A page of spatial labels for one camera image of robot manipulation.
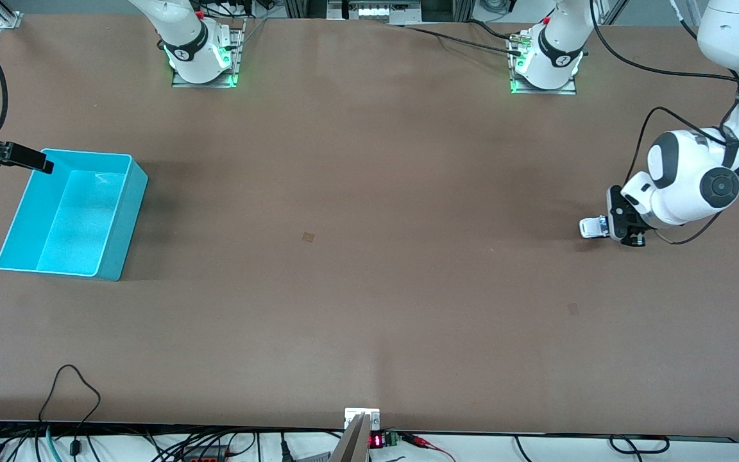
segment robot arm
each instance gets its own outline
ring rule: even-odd
[[[196,15],[189,0],[129,0],[153,23],[170,66],[185,81],[212,81],[232,66],[230,27]]]
[[[711,0],[698,45],[739,75],[739,0]],[[581,220],[581,235],[643,246],[648,229],[671,228],[730,207],[739,195],[739,89],[719,128],[675,130],[649,148],[648,172],[607,191],[607,216]]]
[[[583,47],[592,32],[589,2],[592,0],[555,0],[556,8],[521,36],[529,38],[518,45],[523,53],[516,73],[543,90],[563,87],[577,72]]]

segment blue plastic bin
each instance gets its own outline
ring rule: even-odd
[[[53,174],[30,175],[0,270],[118,280],[147,175],[127,154],[42,152]]]

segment table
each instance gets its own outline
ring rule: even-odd
[[[721,71],[677,27],[606,35]],[[419,429],[739,436],[739,200],[677,248],[577,231],[651,107],[715,124],[732,85],[592,39],[578,96],[514,96],[502,55],[298,20],[247,44],[239,88],[173,90],[155,42],[131,15],[0,38],[1,139],[150,177],[122,281],[0,272],[0,418],[35,418],[74,363],[96,420],[337,427],[370,406]],[[0,169],[0,245],[28,175]],[[47,417],[82,418],[62,382]]]

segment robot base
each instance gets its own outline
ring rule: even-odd
[[[229,68],[222,71],[212,81],[205,83],[191,83],[185,81],[181,76],[173,71],[173,80],[171,87],[173,88],[235,88],[238,86],[238,71],[241,69],[241,44],[244,41],[244,32],[240,29],[224,29],[229,30],[229,36],[222,37],[222,47],[217,48],[217,57],[222,62],[231,62]]]
[[[575,88],[575,76],[572,76],[569,79],[569,82],[566,83],[566,85],[563,85],[561,88],[556,88],[554,90],[545,90],[543,88],[537,88],[529,81],[526,80],[526,77],[522,76],[519,73],[516,73],[515,69],[517,67],[523,67],[525,65],[525,54],[527,51],[527,43],[528,41],[528,30],[522,30],[521,35],[516,36],[517,42],[513,42],[512,40],[507,40],[507,49],[510,50],[517,50],[521,53],[524,53],[523,56],[513,56],[509,55],[509,88],[511,93],[516,94],[534,94],[534,93],[542,93],[542,94],[577,94],[577,88]]]

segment metal mounting plate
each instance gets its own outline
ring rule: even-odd
[[[381,430],[381,411],[373,407],[347,407],[344,409],[344,428],[349,427],[352,418],[359,413],[369,413],[372,417],[372,430]]]

